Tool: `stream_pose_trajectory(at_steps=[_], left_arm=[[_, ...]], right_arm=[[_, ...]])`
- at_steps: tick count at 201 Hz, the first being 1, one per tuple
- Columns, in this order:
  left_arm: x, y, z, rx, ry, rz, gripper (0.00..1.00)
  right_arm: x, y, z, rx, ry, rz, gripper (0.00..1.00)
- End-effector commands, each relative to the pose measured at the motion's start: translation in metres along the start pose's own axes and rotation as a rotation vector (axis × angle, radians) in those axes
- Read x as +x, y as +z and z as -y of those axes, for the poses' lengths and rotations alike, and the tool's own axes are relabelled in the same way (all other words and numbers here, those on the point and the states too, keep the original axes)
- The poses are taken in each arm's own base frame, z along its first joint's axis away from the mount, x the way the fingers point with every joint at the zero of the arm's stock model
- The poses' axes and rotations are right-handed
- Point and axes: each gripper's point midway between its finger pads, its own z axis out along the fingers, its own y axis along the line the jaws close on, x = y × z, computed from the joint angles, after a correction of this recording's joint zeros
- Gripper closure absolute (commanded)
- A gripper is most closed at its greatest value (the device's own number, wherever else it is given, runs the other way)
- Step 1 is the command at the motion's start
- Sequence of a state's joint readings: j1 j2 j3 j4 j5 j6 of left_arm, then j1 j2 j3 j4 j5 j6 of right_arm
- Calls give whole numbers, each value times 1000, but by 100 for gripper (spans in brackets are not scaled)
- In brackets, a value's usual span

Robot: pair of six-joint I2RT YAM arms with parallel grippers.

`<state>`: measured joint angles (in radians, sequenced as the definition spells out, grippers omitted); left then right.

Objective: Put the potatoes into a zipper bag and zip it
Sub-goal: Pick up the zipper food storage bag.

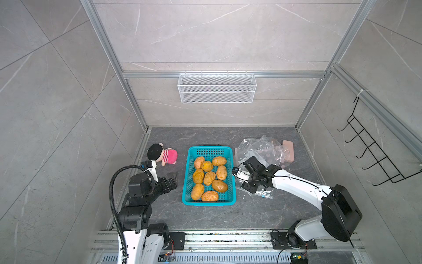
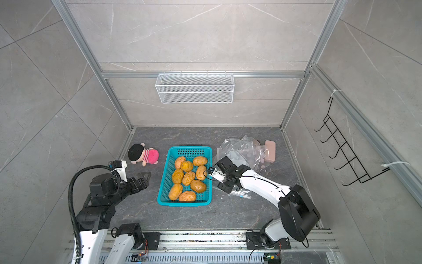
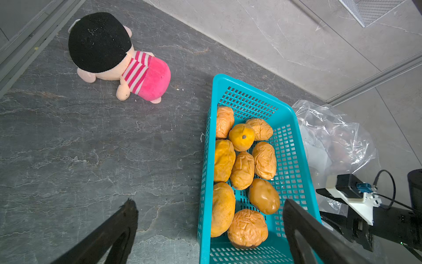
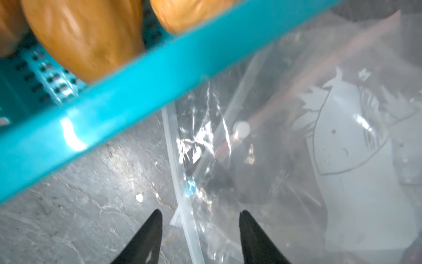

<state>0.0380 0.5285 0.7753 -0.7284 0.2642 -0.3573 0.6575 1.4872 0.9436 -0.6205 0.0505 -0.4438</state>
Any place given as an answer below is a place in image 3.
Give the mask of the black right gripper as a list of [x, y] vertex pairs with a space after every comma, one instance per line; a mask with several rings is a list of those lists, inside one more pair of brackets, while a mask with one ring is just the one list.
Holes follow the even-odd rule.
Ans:
[[363, 194], [362, 198], [347, 198], [341, 191], [332, 189], [318, 189], [318, 194], [348, 205], [347, 216], [321, 212], [322, 220], [332, 229], [340, 233], [349, 242], [356, 242], [364, 249], [373, 251], [373, 235], [369, 228], [374, 224], [374, 208], [381, 205], [377, 190]]

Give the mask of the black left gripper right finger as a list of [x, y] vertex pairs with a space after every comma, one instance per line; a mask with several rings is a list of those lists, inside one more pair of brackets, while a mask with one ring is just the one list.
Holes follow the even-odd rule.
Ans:
[[369, 262], [330, 233], [294, 200], [285, 201], [282, 218], [294, 263], [316, 264], [316, 257], [325, 264]]

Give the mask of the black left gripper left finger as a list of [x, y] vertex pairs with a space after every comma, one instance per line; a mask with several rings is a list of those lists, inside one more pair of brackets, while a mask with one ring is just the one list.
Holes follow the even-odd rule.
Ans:
[[54, 264], [97, 264], [107, 254], [105, 263], [125, 264], [134, 245], [138, 228], [136, 203], [128, 199], [119, 210]]

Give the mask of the clear zipper bag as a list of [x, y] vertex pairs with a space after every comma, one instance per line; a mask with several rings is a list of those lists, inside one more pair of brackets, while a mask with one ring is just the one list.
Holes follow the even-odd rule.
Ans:
[[369, 132], [331, 105], [299, 100], [292, 106], [306, 151], [315, 190], [325, 188], [329, 176], [366, 176], [380, 167], [378, 150]]

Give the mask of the round yellow potato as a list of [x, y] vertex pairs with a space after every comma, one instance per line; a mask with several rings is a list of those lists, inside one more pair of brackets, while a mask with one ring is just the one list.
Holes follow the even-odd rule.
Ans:
[[235, 151], [247, 151], [255, 141], [255, 130], [249, 124], [237, 124], [229, 132]]

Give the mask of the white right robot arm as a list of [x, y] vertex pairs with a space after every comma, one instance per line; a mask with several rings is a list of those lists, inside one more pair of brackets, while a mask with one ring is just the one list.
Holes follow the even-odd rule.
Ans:
[[395, 196], [379, 194], [377, 184], [359, 180], [353, 174], [330, 176], [325, 188], [316, 192], [326, 198], [348, 205], [346, 216], [322, 212], [322, 220], [349, 242], [373, 250], [374, 237], [381, 237], [404, 246], [417, 259], [422, 250], [422, 171], [407, 175], [411, 205]]

